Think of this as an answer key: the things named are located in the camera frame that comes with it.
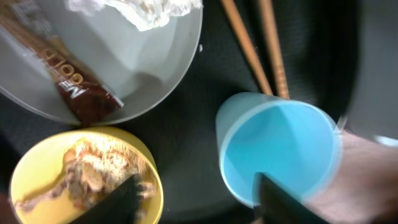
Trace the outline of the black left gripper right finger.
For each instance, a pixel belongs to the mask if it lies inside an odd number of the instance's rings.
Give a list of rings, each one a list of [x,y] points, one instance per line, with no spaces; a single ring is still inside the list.
[[[254,207],[261,223],[328,224],[263,173],[256,173],[259,205]]]

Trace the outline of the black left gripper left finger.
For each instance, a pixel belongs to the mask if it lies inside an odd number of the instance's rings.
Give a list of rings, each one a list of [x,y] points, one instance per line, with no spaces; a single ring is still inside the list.
[[[132,176],[70,224],[133,224],[139,209],[138,191],[137,178]]]

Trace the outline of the blue plastic cup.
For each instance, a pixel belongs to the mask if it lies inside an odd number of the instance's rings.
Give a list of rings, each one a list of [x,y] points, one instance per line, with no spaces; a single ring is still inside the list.
[[[342,157],[336,123],[327,113],[262,93],[238,93],[220,106],[216,140],[223,181],[249,208],[259,204],[257,173],[308,200],[333,180]]]

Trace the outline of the yellow bowl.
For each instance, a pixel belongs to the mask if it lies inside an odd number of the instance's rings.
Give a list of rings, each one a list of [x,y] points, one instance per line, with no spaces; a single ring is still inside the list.
[[[10,201],[22,201],[42,194],[62,178],[63,155],[81,138],[117,139],[130,147],[147,164],[146,179],[156,183],[156,194],[142,203],[146,215],[138,223],[158,223],[164,207],[164,191],[155,160],[135,135],[119,128],[95,127],[50,136],[30,148],[16,165],[9,186]],[[31,212],[15,210],[20,223],[69,223],[82,215],[64,192],[55,200],[38,204]]]

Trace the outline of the food scraps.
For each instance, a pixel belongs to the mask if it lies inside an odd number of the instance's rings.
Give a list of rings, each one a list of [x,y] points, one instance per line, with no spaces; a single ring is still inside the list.
[[[74,207],[88,210],[130,177],[139,181],[138,196],[147,199],[157,191],[148,168],[146,161],[121,141],[82,138],[63,155],[62,178],[55,186],[31,199],[16,201],[14,206],[30,212],[38,203],[59,198],[67,190]]]

